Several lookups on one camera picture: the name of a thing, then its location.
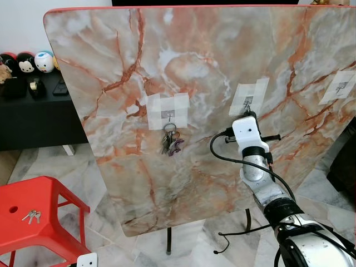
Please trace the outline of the white and blue round figurine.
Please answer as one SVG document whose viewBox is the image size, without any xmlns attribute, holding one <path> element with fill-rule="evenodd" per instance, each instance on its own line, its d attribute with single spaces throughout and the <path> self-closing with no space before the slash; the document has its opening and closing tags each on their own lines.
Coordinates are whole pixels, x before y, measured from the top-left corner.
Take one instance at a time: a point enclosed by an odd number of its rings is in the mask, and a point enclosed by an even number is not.
<svg viewBox="0 0 356 267">
<path fill-rule="evenodd" d="M 50 51 L 39 51 L 36 53 L 34 63 L 42 73 L 51 73 L 56 69 L 55 58 Z"/>
</svg>

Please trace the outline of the marble table with red rim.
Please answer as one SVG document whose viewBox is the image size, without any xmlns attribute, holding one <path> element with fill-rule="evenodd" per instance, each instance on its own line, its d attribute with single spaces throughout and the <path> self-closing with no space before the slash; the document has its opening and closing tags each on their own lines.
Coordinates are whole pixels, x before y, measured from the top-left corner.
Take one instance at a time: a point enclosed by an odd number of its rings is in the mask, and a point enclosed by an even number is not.
<svg viewBox="0 0 356 267">
<path fill-rule="evenodd" d="M 270 78 L 262 135 L 274 171 L 297 187 L 356 114 L 351 92 L 319 102 L 338 71 L 354 69 L 353 7 L 55 8 L 46 36 L 128 237 L 256 207 L 239 178 L 235 143 L 217 139 L 236 116 L 238 84 Z M 147 97 L 189 95 L 181 152 L 161 154 Z"/>
</svg>

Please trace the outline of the taped wall hook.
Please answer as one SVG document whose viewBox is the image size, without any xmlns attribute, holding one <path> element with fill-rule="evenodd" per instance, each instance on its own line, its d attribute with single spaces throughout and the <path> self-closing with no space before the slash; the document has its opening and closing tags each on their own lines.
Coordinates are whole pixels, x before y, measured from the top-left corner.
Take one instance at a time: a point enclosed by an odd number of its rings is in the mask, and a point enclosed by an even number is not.
<svg viewBox="0 0 356 267">
<path fill-rule="evenodd" d="M 247 110 L 251 110 L 257 115 L 262 114 L 261 109 L 269 81 L 270 78 L 264 77 L 258 79 L 254 84 L 238 84 L 229 109 L 229 116 L 242 115 Z"/>
<path fill-rule="evenodd" d="M 177 128 L 187 128 L 189 95 L 186 92 L 172 97 L 153 94 L 147 97 L 146 109 L 148 130 L 162 130 L 170 123 Z"/>
<path fill-rule="evenodd" d="M 319 104 L 325 105 L 331 100 L 347 98 L 355 85 L 356 71 L 338 71 Z"/>
</svg>

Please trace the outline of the small flat black device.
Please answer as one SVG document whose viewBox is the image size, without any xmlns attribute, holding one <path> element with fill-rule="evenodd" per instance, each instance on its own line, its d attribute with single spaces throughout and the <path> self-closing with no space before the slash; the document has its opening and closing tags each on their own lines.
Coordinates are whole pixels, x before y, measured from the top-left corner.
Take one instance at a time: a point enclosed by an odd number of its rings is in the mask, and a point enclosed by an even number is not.
<svg viewBox="0 0 356 267">
<path fill-rule="evenodd" d="M 58 81 L 55 88 L 53 89 L 52 94 L 54 96 L 68 96 L 69 91 L 66 82 L 64 80 Z"/>
</svg>

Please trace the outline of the black furniture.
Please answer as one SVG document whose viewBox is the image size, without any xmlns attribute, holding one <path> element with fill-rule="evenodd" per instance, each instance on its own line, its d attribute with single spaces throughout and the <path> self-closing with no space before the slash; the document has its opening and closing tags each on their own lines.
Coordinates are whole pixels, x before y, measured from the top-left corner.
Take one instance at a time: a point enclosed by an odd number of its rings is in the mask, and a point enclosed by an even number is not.
<svg viewBox="0 0 356 267">
<path fill-rule="evenodd" d="M 338 192 L 354 200 L 356 196 L 356 126 L 355 118 L 348 124 L 342 135 L 346 142 L 338 151 L 330 166 L 327 178 Z"/>
</svg>

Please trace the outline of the key bunch with purple tag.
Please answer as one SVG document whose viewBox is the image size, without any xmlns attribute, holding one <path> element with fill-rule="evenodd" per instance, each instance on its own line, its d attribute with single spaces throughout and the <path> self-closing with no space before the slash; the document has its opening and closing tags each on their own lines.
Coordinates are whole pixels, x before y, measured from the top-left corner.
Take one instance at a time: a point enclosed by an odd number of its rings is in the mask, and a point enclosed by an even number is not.
<svg viewBox="0 0 356 267">
<path fill-rule="evenodd" d="M 181 139 L 180 132 L 174 123 L 168 123 L 163 127 L 164 137 L 162 139 L 161 154 L 172 157 L 173 155 L 181 152 L 181 145 L 185 142 Z"/>
</svg>

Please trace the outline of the black and red mouse figurine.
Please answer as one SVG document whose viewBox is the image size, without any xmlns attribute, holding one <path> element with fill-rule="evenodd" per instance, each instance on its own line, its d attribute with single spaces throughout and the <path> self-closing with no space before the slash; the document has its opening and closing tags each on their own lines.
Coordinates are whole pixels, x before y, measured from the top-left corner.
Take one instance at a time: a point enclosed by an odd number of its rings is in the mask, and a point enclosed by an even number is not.
<svg viewBox="0 0 356 267">
<path fill-rule="evenodd" d="M 12 77 L 16 77 L 20 73 L 15 56 L 7 53 L 0 53 L 0 63 L 8 67 Z"/>
</svg>

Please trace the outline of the red plastic stool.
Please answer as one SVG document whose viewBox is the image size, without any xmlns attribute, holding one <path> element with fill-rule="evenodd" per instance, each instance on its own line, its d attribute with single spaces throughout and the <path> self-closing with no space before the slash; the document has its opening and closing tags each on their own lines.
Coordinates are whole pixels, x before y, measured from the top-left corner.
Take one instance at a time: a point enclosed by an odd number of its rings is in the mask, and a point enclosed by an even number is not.
<svg viewBox="0 0 356 267">
<path fill-rule="evenodd" d="M 69 204 L 79 209 L 79 239 L 68 233 L 58 218 L 58 208 Z M 21 221 L 31 210 L 41 212 L 40 224 Z M 51 176 L 0 186 L 0 256 L 11 254 L 10 262 L 0 261 L 0 267 L 13 267 L 16 251 L 29 246 L 43 246 L 65 260 L 52 267 L 75 264 L 79 256 L 90 252 L 84 230 L 90 211 L 76 194 Z"/>
</svg>

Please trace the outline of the black box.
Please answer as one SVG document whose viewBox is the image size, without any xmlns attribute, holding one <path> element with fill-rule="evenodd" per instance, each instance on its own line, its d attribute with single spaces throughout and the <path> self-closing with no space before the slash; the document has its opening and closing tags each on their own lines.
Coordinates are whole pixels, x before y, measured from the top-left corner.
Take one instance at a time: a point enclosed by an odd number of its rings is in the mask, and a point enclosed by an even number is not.
<svg viewBox="0 0 356 267">
<path fill-rule="evenodd" d="M 8 78 L 0 84 L 0 96 L 5 99 L 18 99 L 27 95 L 27 81 L 24 78 Z"/>
</svg>

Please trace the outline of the black low sideboard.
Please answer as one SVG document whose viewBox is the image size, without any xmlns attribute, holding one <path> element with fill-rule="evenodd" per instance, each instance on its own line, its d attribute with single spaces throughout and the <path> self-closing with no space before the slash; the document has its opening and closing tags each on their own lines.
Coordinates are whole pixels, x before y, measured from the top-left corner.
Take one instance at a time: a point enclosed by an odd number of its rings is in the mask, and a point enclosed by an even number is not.
<svg viewBox="0 0 356 267">
<path fill-rule="evenodd" d="M 38 78 L 46 86 L 46 97 L 7 100 L 0 96 L 0 152 L 87 143 L 72 98 L 52 94 L 61 73 Z"/>
</svg>

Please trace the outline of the black tape dispenser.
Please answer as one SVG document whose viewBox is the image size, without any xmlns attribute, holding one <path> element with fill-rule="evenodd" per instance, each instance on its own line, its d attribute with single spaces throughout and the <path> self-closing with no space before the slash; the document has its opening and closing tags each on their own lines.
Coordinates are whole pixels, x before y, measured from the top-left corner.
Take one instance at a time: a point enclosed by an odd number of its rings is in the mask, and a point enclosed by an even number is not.
<svg viewBox="0 0 356 267">
<path fill-rule="evenodd" d="M 27 83 L 28 92 L 33 99 L 46 97 L 47 89 L 45 83 L 40 78 L 32 78 Z"/>
</svg>

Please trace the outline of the small silver key bunch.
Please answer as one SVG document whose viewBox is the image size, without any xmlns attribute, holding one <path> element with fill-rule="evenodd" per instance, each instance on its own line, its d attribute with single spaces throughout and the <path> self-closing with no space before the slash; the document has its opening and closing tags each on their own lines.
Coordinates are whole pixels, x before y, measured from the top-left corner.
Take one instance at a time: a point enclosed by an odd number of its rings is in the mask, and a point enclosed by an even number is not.
<svg viewBox="0 0 356 267">
<path fill-rule="evenodd" d="M 38 210 L 31 210 L 26 214 L 21 221 L 27 221 L 28 225 L 33 223 L 40 224 L 41 223 L 41 212 Z"/>
</svg>

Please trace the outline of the brown plush toy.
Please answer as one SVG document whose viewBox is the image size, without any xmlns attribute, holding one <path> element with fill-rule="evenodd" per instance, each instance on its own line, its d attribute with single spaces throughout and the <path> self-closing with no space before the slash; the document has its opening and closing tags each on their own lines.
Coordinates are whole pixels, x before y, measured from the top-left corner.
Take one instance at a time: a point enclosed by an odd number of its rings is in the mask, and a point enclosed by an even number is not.
<svg viewBox="0 0 356 267">
<path fill-rule="evenodd" d="M 13 78 L 11 69 L 7 65 L 0 63 L 0 85 L 10 78 Z"/>
</svg>

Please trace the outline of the black white mouse figurine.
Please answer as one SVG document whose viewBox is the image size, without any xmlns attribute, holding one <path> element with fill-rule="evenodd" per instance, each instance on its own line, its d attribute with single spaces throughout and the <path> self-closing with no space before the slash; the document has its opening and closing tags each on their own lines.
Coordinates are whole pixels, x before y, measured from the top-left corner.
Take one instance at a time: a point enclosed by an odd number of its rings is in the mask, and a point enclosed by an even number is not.
<svg viewBox="0 0 356 267">
<path fill-rule="evenodd" d="M 22 73 L 26 75 L 38 73 L 35 56 L 32 53 L 21 52 L 16 56 L 16 61 Z"/>
</svg>

